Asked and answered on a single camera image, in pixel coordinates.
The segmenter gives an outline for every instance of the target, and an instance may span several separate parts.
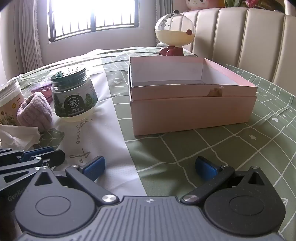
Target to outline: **tablecloth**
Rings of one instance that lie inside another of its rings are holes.
[[[49,79],[63,66],[80,64],[91,75],[99,99],[94,113],[78,123],[66,123],[54,113],[53,128],[35,148],[51,145],[62,149],[66,161],[57,169],[104,156],[106,171],[97,182],[119,197],[181,197],[202,184],[194,170],[197,156],[236,170],[259,166],[286,207],[279,234],[295,240],[295,97],[259,76],[222,64],[258,86],[248,122],[135,137],[127,82],[129,58],[153,56],[158,51],[157,47],[94,50],[20,75],[22,90],[28,95],[26,90],[34,83]]]

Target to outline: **pink cardboard box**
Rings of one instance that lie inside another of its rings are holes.
[[[256,92],[251,82],[204,58],[130,58],[134,135],[246,122]]]

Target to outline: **white wall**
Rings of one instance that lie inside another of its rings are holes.
[[[0,13],[0,32],[1,32],[1,13]],[[6,75],[4,71],[2,54],[1,54],[1,39],[0,39],[0,85],[6,82]]]
[[[3,63],[7,80],[20,74],[14,41],[14,8],[15,1],[13,0],[1,11],[0,17],[0,49],[2,58],[2,61],[0,61],[0,73],[2,73],[1,63]]]
[[[38,34],[44,65],[79,56],[94,49],[118,49],[156,45],[155,0],[139,0],[139,28],[118,28],[72,36],[49,43],[47,0],[38,1]]]

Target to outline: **beige sofa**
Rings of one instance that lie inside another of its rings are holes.
[[[296,95],[296,17],[247,8],[183,14],[196,25],[187,50],[249,71]]]

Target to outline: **glass jar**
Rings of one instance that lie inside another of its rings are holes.
[[[17,111],[24,100],[16,77],[0,86],[0,125],[20,126]]]
[[[98,101],[86,68],[68,66],[51,77],[56,115],[67,122],[87,118]]]

